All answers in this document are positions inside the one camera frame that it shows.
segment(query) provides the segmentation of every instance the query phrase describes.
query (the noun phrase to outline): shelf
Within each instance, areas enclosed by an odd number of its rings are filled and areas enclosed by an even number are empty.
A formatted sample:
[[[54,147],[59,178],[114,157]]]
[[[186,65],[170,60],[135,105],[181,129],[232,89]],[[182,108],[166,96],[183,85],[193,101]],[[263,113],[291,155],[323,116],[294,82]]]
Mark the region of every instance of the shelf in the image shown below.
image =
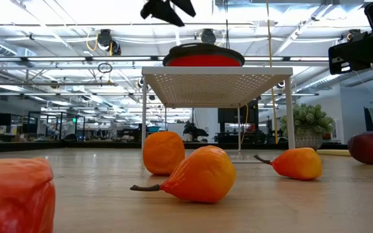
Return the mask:
[[[287,67],[143,67],[165,107],[241,107],[293,75]]]

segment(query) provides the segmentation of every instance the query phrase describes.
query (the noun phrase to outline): wooden floor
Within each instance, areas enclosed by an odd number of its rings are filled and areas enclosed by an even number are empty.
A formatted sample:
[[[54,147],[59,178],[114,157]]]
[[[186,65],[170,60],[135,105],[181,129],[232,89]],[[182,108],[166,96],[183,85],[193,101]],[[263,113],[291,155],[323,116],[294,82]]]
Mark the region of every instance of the wooden floor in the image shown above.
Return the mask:
[[[258,151],[272,159],[279,151]],[[254,151],[230,152],[249,160]],[[55,232],[278,232],[373,233],[373,165],[323,156],[323,177],[301,182],[265,164],[234,164],[236,182],[215,205],[188,203],[164,192],[132,192],[153,185],[140,150],[58,149],[0,153],[45,157],[56,184]]]

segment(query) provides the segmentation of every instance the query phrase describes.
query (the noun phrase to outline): cable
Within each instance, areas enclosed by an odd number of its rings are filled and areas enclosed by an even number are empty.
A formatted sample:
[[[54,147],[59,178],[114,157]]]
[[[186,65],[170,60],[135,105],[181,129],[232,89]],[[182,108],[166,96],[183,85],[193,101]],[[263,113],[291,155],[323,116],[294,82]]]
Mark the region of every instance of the cable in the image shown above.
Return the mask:
[[[273,49],[271,48],[271,32],[270,32],[270,9],[269,9],[269,0],[266,0],[267,5],[267,27],[269,32],[269,57],[270,57],[270,68],[273,67]],[[276,99],[275,99],[275,90],[271,88],[271,100],[273,101],[273,116],[275,123],[275,142],[278,144],[277,137],[277,119],[276,119]]]
[[[369,87],[365,84],[365,82],[362,80],[362,78],[359,76],[359,74],[355,71],[356,76],[361,80],[362,84],[373,94],[373,91],[369,89]]]
[[[97,49],[97,39],[98,39],[98,34],[96,34],[96,44],[95,44],[95,48],[94,48],[94,49],[92,49],[92,48],[90,47],[90,45],[89,45],[89,36],[90,36],[90,31],[89,31],[89,33],[87,33],[87,38],[86,38],[86,41],[85,41],[85,45],[87,46],[87,48],[88,48],[89,50],[94,51],[94,50]]]
[[[245,135],[245,130],[246,130],[246,126],[247,126],[247,122],[248,122],[248,119],[249,119],[249,105],[246,104],[245,105],[247,107],[247,115],[245,116],[245,124],[244,124],[244,131],[243,131],[243,137],[241,138],[241,144],[243,144],[243,141],[244,141],[244,135]]]

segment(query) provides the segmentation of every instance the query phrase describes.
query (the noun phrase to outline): fake fruit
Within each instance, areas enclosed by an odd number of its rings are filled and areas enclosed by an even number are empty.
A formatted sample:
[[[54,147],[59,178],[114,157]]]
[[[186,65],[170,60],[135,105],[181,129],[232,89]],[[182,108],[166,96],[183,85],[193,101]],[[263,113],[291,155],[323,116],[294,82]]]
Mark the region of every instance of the fake fruit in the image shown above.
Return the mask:
[[[0,159],[0,233],[52,233],[55,190],[45,159]]]
[[[236,170],[227,153],[216,146],[204,146],[184,159],[162,185],[133,185],[130,189],[163,190],[185,201],[216,203],[228,193],[235,179]]]
[[[350,155],[364,164],[373,164],[373,132],[355,135],[348,141]]]
[[[273,162],[261,159],[258,155],[254,157],[266,164],[272,165],[279,175],[293,179],[307,181],[316,179],[322,175],[321,158],[311,148],[287,150]]]
[[[184,143],[177,133],[152,133],[145,140],[143,163],[152,174],[170,175],[184,158]]]

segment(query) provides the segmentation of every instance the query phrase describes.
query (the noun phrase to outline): white metal table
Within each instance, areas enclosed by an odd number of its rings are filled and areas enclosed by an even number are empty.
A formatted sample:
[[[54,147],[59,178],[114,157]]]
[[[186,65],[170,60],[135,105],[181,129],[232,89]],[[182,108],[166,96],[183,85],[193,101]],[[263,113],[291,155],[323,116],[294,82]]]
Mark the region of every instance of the white metal table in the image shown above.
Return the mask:
[[[285,82],[288,118],[289,148],[295,148],[293,109],[290,77],[293,69],[287,67],[143,67],[142,149],[146,138],[147,85],[165,107],[218,107],[240,108],[268,91],[279,82]],[[241,149],[241,128],[238,132]]]

